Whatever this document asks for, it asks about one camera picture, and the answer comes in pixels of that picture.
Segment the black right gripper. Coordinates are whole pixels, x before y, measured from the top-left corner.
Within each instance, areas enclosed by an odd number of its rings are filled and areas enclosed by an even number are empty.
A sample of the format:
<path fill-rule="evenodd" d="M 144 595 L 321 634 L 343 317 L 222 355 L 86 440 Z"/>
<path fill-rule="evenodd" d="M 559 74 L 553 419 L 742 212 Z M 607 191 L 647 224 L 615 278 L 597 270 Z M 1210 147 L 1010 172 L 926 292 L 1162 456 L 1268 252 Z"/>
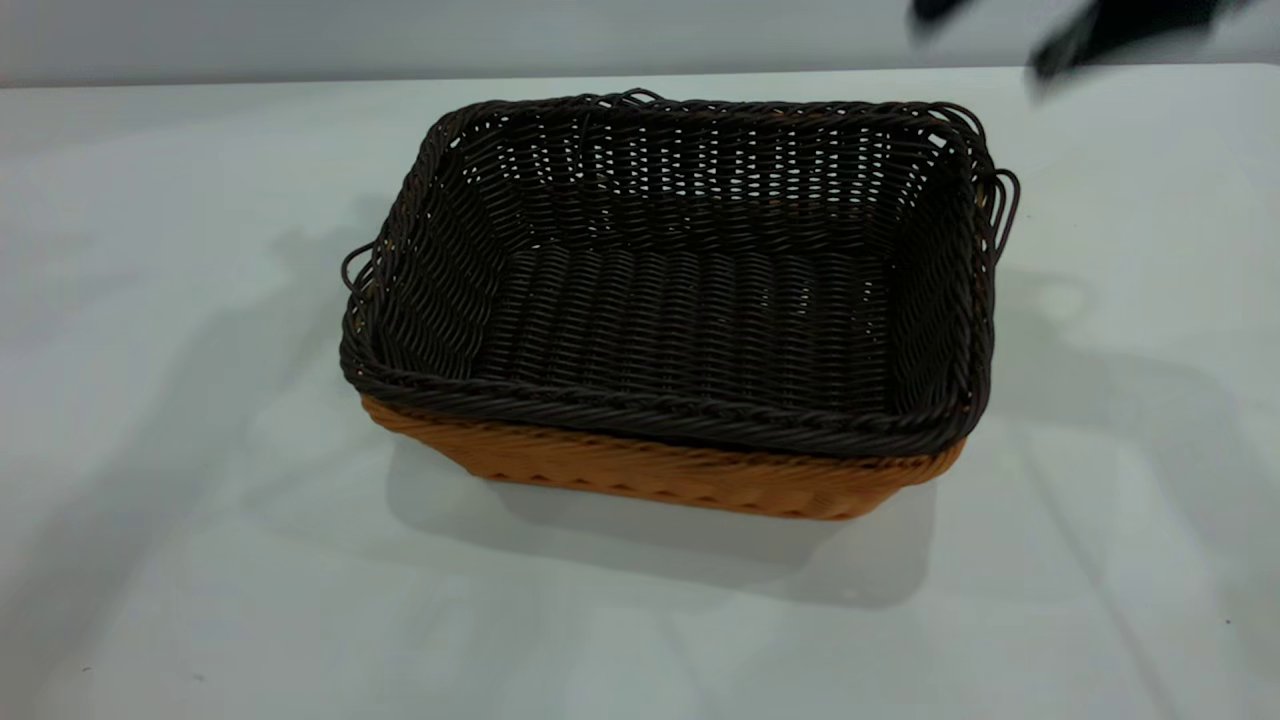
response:
<path fill-rule="evenodd" d="M 909 20 L 936 29 L 954 20 L 970 0 L 913 0 Z M 1052 31 L 1028 58 L 1030 78 L 1053 85 L 1125 53 L 1169 40 L 1201 41 L 1213 26 L 1249 1 L 1091 1 Z"/>

